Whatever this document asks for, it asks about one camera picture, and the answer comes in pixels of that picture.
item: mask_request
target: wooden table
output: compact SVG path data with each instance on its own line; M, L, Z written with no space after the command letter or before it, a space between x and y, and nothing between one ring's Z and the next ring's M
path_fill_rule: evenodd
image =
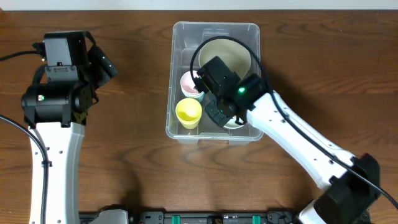
M168 211L303 208L321 192L264 136L247 146L181 145L165 133L172 27L178 21L254 22L275 89L304 120L357 156L373 155L398 198L398 16L394 11L3 12L0 55L30 50L46 32L89 30L119 69L98 90L80 154L79 206L125 203ZM21 96L42 61L0 63L1 114L23 122ZM28 137L0 123L0 223L27 223ZM374 223L398 213L381 197Z

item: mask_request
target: white backdrop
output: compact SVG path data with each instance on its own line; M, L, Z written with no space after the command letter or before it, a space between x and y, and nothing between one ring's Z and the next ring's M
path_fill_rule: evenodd
M398 0L0 0L3 10L398 9Z

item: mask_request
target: green led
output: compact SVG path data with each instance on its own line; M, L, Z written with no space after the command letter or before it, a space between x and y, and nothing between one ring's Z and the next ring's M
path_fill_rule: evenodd
M245 87L241 87L241 88L238 89L238 91L239 91L240 93L244 93L245 90L246 90Z

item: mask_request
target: black cable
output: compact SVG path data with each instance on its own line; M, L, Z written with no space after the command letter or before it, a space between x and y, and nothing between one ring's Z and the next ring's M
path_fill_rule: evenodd
M3 57L0 57L0 62L4 61L4 60L7 60L7 59L10 59L10 58L13 58L13 57L16 57L16 56L25 55L25 54L38 54L38 53L35 50L26 50L26 51L23 51L23 52L17 52L17 53L13 53L13 54L10 54L10 55L6 55L6 56L3 56Z
M9 119L6 116L3 116L0 114L0 119L3 121L6 121L12 125L14 125L16 128L20 129L23 131L25 134L27 134L33 142L36 143L37 147L39 148L40 153L42 154L43 157L43 192L42 192L42 206L41 206L41 213L40 213L40 223L45 224L45 212L46 212L46 205L47 205L47 187L49 184L49 158L47 156L47 151L45 150L45 147L40 143L40 141L25 127L17 123L16 121L13 121Z
M377 185L375 185L374 183L372 183L370 180L368 180L367 178L363 177L362 175L360 175L359 173L357 173L355 170L353 170L349 165L345 164L343 161L339 160L336 156L334 156L333 154L331 154L330 152L328 152L326 149L324 149L321 145L319 145L316 141L314 141L312 138L310 138L309 136L307 136L307 134L305 134L299 127L297 127L289 118L289 116L287 114L285 114L282 109L280 108L275 95L274 95L274 89L271 85L271 82L269 81L269 75L267 74L266 68L264 67L264 65L261 63L260 59L257 57L257 55L250 49L249 46L247 46L245 43L241 42L238 39L235 39L233 37L227 37L227 36L217 36L217 37L212 37L206 41L204 41L203 43L201 43L199 45L199 47L196 49L196 51L193 53L192 59L191 59L191 63L190 63L190 72L191 72L191 77L192 80L195 81L195 79L193 78L193 62L195 60L195 57L197 55L197 53L199 53L199 50L207 43L209 43L212 40L217 40L217 39L226 39L226 40L232 40L240 45L242 45L245 49L247 49L249 51L249 53L251 54L251 56L256 60L257 64L260 67L260 70L262 71L262 73L264 74L264 82L266 84L266 87L268 89L268 93L271 95L272 101L275 104L275 107L277 108L277 110L279 111L280 115L286 120L286 122L288 122L291 127L298 132L305 140L307 140L309 143L311 143L313 146L315 146L319 151L321 151L322 153L324 153L324 155L326 155L327 157L329 157L333 162L339 164L341 167L345 168L348 172L350 172L351 174L355 175L357 178L361 179L362 181L364 181L365 183L367 183L369 186L371 186L372 188L374 188L376 191L380 192L381 194L383 194L394 206L396 209L398 209L398 202L395 201L395 199L389 195L385 190L383 190L381 187L378 187Z

